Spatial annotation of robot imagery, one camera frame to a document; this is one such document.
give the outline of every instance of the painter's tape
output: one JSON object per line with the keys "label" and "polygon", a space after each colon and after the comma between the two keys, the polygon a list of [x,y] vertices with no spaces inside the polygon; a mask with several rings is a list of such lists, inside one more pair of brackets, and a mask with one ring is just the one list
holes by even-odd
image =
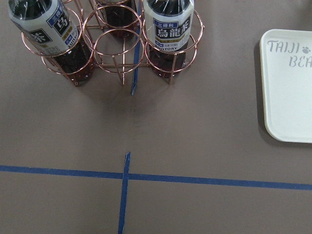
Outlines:
{"label": "painter's tape", "polygon": [[[138,5],[138,14],[141,16],[141,4]],[[140,26],[137,27],[136,33],[140,33]],[[133,63],[138,64],[139,62],[139,55],[140,55],[140,43],[136,44],[135,47],[135,54]],[[131,89],[131,95],[135,94],[136,88],[137,88],[137,76],[138,76],[138,67],[133,71],[133,80],[132,80],[132,89]]]}
{"label": "painter's tape", "polygon": [[123,175],[122,175],[122,188],[121,188],[121,199],[120,199],[118,234],[123,233],[123,228],[125,225],[130,160],[131,160],[131,153],[127,153],[126,160],[125,160],[125,166],[123,168]]}
{"label": "painter's tape", "polygon": [[78,177],[122,179],[122,173],[48,169],[48,168],[34,168],[34,167],[16,167],[16,166],[1,166],[1,165],[0,165],[0,172],[16,172],[16,173],[58,175],[58,176],[78,176]]}
{"label": "painter's tape", "polygon": [[200,177],[183,177],[183,176],[170,176],[170,175],[129,174],[129,179],[188,183],[188,184],[210,184],[210,185],[237,186],[237,187],[312,190],[311,184],[279,183],[279,182],[234,180],[234,179],[215,179],[215,178],[200,178]]}
{"label": "painter's tape", "polygon": [[[48,168],[30,168],[30,167],[1,166],[1,165],[0,165],[0,172],[95,177],[95,178],[107,178],[107,179],[122,179],[123,178],[123,173],[92,172],[92,171],[77,171],[77,170],[48,169]],[[129,174],[129,180],[161,181],[161,182],[174,182],[174,183],[208,184],[208,185],[270,188],[270,189],[290,189],[290,190],[308,190],[308,191],[312,190],[312,184],[184,177],[184,176],[171,176],[171,175]]]}

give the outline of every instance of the plastic tray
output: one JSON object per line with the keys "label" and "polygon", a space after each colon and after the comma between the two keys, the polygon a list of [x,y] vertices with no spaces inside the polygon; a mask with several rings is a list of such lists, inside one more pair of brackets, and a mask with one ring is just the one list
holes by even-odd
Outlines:
{"label": "plastic tray", "polygon": [[312,143],[312,32],[272,29],[260,55],[267,131],[280,141]]}

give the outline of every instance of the wire ring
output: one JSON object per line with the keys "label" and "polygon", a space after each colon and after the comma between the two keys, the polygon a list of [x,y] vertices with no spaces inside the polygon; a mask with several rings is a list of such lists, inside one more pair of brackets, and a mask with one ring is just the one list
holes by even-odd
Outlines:
{"label": "wire ring", "polygon": [[70,3],[71,1],[73,1],[73,0],[66,0],[66,1],[62,1],[64,4],[68,4],[68,3]]}
{"label": "wire ring", "polygon": [[[125,5],[122,5],[122,3],[125,3],[126,1],[122,1],[122,2],[117,2],[117,3],[108,3],[108,2],[104,2],[106,5],[101,5],[101,3],[97,3],[96,2],[96,0],[94,0],[95,1],[95,5],[97,4],[97,7],[98,8],[100,8],[101,6],[104,6],[104,7],[111,7],[111,6],[118,6],[118,7],[127,7],[127,6],[125,6]],[[137,18],[137,16],[136,16],[136,20],[135,21],[133,21],[132,23],[129,23],[128,25],[125,25],[125,26],[113,26],[113,25],[111,25],[111,24],[109,24],[108,22],[105,22],[104,21],[104,19],[102,19],[102,17],[99,15],[99,13],[98,13],[99,11],[96,11],[96,16],[97,16],[97,18],[104,24],[104,25],[107,25],[107,26],[109,26],[110,28],[127,28],[127,27],[130,27],[131,25],[135,25],[137,22],[138,22],[138,18]]]}
{"label": "wire ring", "polygon": [[[130,33],[134,34],[136,37],[139,37],[139,34],[138,34],[138,33],[134,32],[134,31],[132,31],[132,30],[129,30],[129,29],[110,29],[110,30],[108,30],[107,32],[103,33],[101,36],[104,36],[104,35],[106,35],[107,33],[110,33],[110,32],[112,32],[112,31],[117,31],[117,30],[127,31],[127,32],[130,32]],[[97,43],[98,43],[99,40],[100,40],[100,37],[97,39],[97,41],[96,41],[96,43],[95,43],[95,45],[94,45],[94,48],[95,48],[95,49],[96,49],[96,46],[97,46]],[[139,38],[139,42],[142,44],[143,51],[144,51],[144,50],[145,50],[145,45],[144,45],[143,39],[142,39],[142,38]],[[133,49],[134,49],[134,47],[133,47],[132,49],[129,49],[129,50],[123,52],[123,53],[120,53],[119,55],[123,55],[123,54],[125,54],[125,53],[127,53],[127,52],[129,52],[129,51],[131,51],[131,50],[133,50]],[[126,71],[123,71],[123,72],[121,72],[121,71],[120,71],[120,72],[118,72],[118,71],[115,72],[115,71],[111,71],[111,70],[105,69],[105,65],[104,65],[104,64],[98,63],[97,58],[96,58],[96,56],[95,56],[95,60],[96,60],[96,62],[97,62],[97,64],[98,64],[98,66],[99,66],[102,70],[104,70],[104,71],[106,71],[106,72],[109,72],[109,73],[112,73],[112,74],[125,74],[125,73],[128,73],[128,72],[131,72],[131,71],[135,70],[137,67],[140,66],[140,64],[142,63],[143,59],[144,59],[144,53],[142,53],[139,62],[138,62],[137,64],[133,64],[133,68],[131,68],[131,69],[129,69],[129,70],[126,70]]]}
{"label": "wire ring", "polygon": [[83,67],[81,67],[79,70],[77,70],[77,71],[75,71],[75,72],[66,73],[66,72],[60,72],[60,71],[54,70],[53,68],[51,68],[50,66],[48,66],[48,64],[46,63],[46,59],[48,59],[48,58],[45,57],[45,56],[41,56],[41,60],[42,60],[43,64],[46,66],[46,68],[47,68],[48,70],[50,70],[51,72],[54,72],[54,73],[59,74],[59,75],[73,75],[73,74],[76,74],[76,73],[82,71],[86,66],[88,66],[88,64],[91,62],[91,60],[92,60],[93,58],[94,58],[94,52],[91,51],[91,55],[90,55],[90,57],[89,57],[89,60],[88,60],[88,62],[87,62]]}
{"label": "wire ring", "polygon": [[[195,39],[194,39],[194,37],[193,37],[191,34],[190,34],[190,38],[192,39],[193,43],[195,43]],[[145,42],[145,51],[144,51],[144,53],[145,53],[145,56],[146,56],[146,59],[148,60],[148,62],[149,62],[154,68],[156,68],[156,69],[158,69],[158,70],[160,70],[160,71],[162,71],[162,72],[171,73],[172,71],[165,71],[165,70],[163,70],[163,69],[161,69],[161,68],[158,68],[155,64],[153,64],[153,63],[151,62],[151,60],[150,60],[150,58],[149,58],[149,56],[148,56],[148,53],[147,53],[148,45],[149,45],[149,42],[146,41],[146,42]],[[191,59],[191,61],[190,61],[186,66],[184,66],[183,68],[178,69],[178,70],[174,70],[174,73],[176,73],[176,72],[181,72],[181,71],[187,69],[189,66],[191,66],[192,63],[194,62],[195,58],[196,58],[196,55],[197,55],[197,47],[195,47],[194,55],[193,55],[193,58]]]}
{"label": "wire ring", "polygon": [[[90,19],[96,14],[96,12],[97,12],[97,11],[100,11],[100,10],[102,10],[102,9],[105,9],[106,7],[110,7],[110,6],[117,6],[117,7],[124,7],[124,8],[127,8],[128,10],[132,11],[132,13],[136,16],[136,18],[137,18],[137,20],[138,20],[138,22],[139,22],[139,25],[140,25],[140,33],[139,33],[138,36],[137,36],[137,40],[135,41],[135,43],[133,44],[133,46],[132,46],[129,50],[124,51],[124,52],[122,52],[122,53],[117,53],[117,54],[104,54],[104,53],[101,53],[101,52],[97,51],[97,50],[95,49],[95,47],[92,46],[91,44],[88,44],[88,43],[86,43],[86,44],[87,44],[87,46],[88,46],[92,51],[94,51],[94,52],[97,53],[98,55],[102,55],[102,56],[119,56],[119,55],[123,55],[123,54],[127,53],[128,51],[132,50],[132,49],[138,44],[138,42],[139,42],[140,39],[141,39],[141,35],[142,35],[142,26],[143,26],[143,24],[142,24],[142,22],[141,22],[141,20],[140,20],[140,16],[138,15],[138,13],[135,12],[132,8],[130,8],[130,7],[128,7],[128,6],[124,6],[124,5],[111,4],[111,5],[109,5],[109,6],[108,6],[108,5],[107,5],[107,6],[102,6],[102,7],[98,7],[98,8],[96,8],[96,9],[94,9],[94,10],[90,13],[90,15],[86,18],[86,20],[84,21],[84,23],[83,23],[83,26],[82,26],[82,36],[83,36],[83,38],[85,39],[85,37],[86,37],[85,31],[86,31],[87,23],[88,23],[88,22],[90,21]],[[118,29],[115,28],[115,29],[110,29],[110,30],[106,31],[105,33],[101,34],[100,37],[104,36],[104,35],[107,34],[108,32],[112,32],[112,30],[114,30],[114,31],[117,31],[117,30],[125,30],[125,31],[129,31],[129,32],[132,32],[132,33],[134,32],[134,31],[132,31],[132,30],[125,29],[125,28],[118,28]]]}
{"label": "wire ring", "polygon": [[107,4],[107,5],[109,5],[109,4],[123,4],[123,3],[125,3],[126,1],[128,1],[128,0],[121,0],[121,1],[119,1],[119,2],[111,3],[111,2],[107,2],[107,1],[105,1],[105,0],[95,0],[95,2],[98,3],[98,4],[104,3],[104,4]]}

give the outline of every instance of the dark tea liquid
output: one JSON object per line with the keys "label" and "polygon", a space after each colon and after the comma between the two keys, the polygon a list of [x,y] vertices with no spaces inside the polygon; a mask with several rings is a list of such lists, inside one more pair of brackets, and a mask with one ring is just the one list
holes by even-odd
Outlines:
{"label": "dark tea liquid", "polygon": [[[137,11],[136,3],[134,0],[125,1],[121,3],[121,5],[128,6],[132,8],[133,10]],[[111,26],[123,27],[132,23],[129,27],[126,27],[126,29],[135,31],[137,28],[137,23],[135,22],[136,20],[135,15],[130,10],[124,7],[118,7],[118,6],[106,7],[105,9],[102,10],[102,13],[103,15],[106,15],[107,23]],[[125,38],[125,37],[132,35],[132,33],[127,32],[127,31],[122,31],[122,30],[113,31],[111,32],[111,34],[118,38]]]}
{"label": "dark tea liquid", "polygon": [[91,52],[83,38],[81,38],[72,50],[64,55],[54,57],[54,59],[66,73],[76,72],[87,64],[81,71],[68,75],[71,80],[83,81],[87,79],[94,70],[93,59],[90,59],[90,56]]}
{"label": "dark tea liquid", "polygon": [[[179,50],[185,50],[186,48],[187,48],[187,43]],[[170,78],[172,66],[174,63],[174,55],[169,55],[166,53],[159,52],[151,46],[150,46],[149,52],[150,52],[149,58],[151,62],[158,68],[164,71],[168,71],[168,72],[163,72],[152,66],[153,72],[155,72],[160,77]],[[175,61],[175,70],[179,70],[184,67],[185,56],[186,56],[185,53],[177,55],[176,61]]]}

